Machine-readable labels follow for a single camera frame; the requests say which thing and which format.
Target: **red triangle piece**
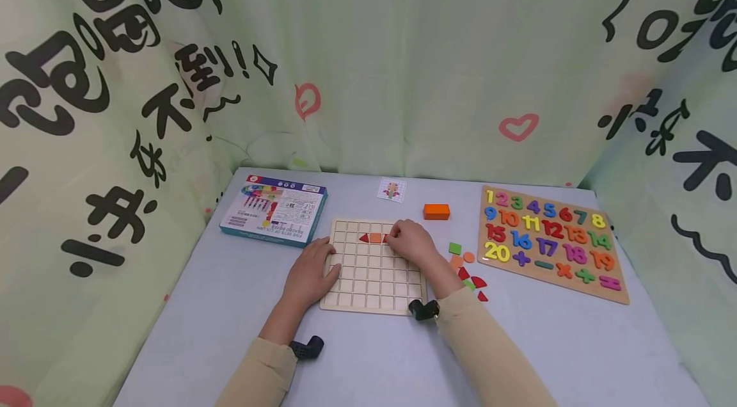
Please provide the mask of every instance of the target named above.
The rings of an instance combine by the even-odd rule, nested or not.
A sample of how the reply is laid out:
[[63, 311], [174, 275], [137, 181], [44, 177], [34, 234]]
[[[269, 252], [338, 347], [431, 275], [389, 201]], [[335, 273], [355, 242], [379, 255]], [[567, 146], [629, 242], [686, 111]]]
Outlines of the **red triangle piece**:
[[471, 282], [476, 286], [476, 289], [481, 289], [481, 287], [486, 286], [486, 282], [478, 276], [471, 277]]

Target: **green square block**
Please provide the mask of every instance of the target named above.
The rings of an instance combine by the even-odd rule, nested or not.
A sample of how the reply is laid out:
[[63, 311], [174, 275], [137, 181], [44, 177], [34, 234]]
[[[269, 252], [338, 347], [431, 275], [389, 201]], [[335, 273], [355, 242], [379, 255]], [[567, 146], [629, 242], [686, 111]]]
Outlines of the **green square block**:
[[456, 244], [455, 242], [451, 242], [450, 246], [448, 246], [448, 251], [453, 255], [460, 255], [461, 250], [461, 244]]

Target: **toy box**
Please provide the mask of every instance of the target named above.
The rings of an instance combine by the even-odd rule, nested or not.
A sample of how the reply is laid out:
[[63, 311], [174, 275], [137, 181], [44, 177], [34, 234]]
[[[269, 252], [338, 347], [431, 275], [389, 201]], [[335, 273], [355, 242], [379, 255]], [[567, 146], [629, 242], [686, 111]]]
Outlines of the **toy box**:
[[248, 175], [219, 226], [227, 234], [305, 247], [326, 199], [325, 187]]

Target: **beige sleeve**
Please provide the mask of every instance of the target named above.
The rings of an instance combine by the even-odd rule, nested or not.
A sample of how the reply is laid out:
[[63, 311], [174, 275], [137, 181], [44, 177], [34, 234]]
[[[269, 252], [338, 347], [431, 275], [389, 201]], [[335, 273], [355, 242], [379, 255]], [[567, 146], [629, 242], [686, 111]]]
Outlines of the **beige sleeve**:
[[540, 377], [468, 287], [438, 300], [438, 329], [482, 406], [556, 406]]
[[289, 391], [296, 367], [291, 348], [257, 338], [215, 407], [277, 407]]

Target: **pink heart doodle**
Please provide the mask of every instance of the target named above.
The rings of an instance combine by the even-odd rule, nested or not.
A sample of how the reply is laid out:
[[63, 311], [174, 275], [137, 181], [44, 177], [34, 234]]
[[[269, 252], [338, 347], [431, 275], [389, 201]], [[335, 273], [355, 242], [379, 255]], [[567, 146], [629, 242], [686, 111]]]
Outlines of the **pink heart doodle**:
[[[509, 130], [510, 124], [519, 127], [521, 125], [524, 125], [525, 122], [528, 121], [529, 124], [525, 127], [525, 130], [522, 131], [521, 134], [515, 134], [515, 132]], [[530, 136], [533, 130], [535, 130], [538, 122], [540, 122], [540, 116], [535, 115], [534, 113], [528, 113], [527, 115], [524, 115], [519, 119], [516, 117], [508, 117], [499, 123], [499, 131], [502, 132], [502, 135], [510, 140], [523, 141], [525, 138]]]
[[33, 407], [33, 401], [22, 389], [3, 385], [0, 387], [0, 406]]
[[[297, 86], [295, 84], [294, 88], [297, 91], [297, 95], [294, 97], [294, 108], [295, 110], [297, 110], [297, 115], [299, 115], [302, 118], [302, 121], [304, 121], [307, 116], [310, 116], [320, 109], [320, 105], [322, 103], [320, 98], [320, 90], [315, 84], [311, 82], [304, 83], [301, 86]], [[311, 90], [312, 93], [315, 94], [315, 100], [312, 102], [311, 106], [309, 100], [300, 101], [302, 93], [307, 90]]]

